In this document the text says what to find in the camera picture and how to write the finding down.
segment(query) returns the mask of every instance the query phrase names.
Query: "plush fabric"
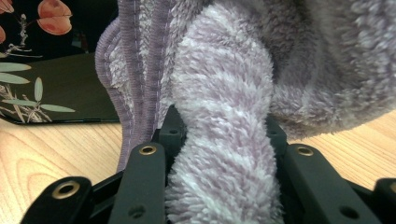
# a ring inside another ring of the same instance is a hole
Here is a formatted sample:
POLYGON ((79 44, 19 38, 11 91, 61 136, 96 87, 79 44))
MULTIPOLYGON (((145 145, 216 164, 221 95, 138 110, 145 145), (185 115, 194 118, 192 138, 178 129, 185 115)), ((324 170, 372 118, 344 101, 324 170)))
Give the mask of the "plush fabric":
POLYGON ((96 52, 122 124, 119 170, 175 104, 188 128, 166 190, 175 223, 282 222, 268 114, 295 139, 347 130, 396 107, 393 0, 119 7, 96 52))

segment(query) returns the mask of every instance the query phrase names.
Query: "wooden table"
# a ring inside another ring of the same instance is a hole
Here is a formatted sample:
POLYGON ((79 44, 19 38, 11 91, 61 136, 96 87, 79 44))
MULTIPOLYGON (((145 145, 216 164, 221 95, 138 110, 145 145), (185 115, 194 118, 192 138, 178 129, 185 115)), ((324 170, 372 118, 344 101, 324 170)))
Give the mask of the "wooden table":
MULTIPOLYGON (((396 176, 396 111, 352 131, 306 139, 342 177, 368 189, 396 176)), ((119 124, 18 126, 0 120, 0 223, 18 223, 50 183, 69 175, 93 184, 113 175, 119 124)))

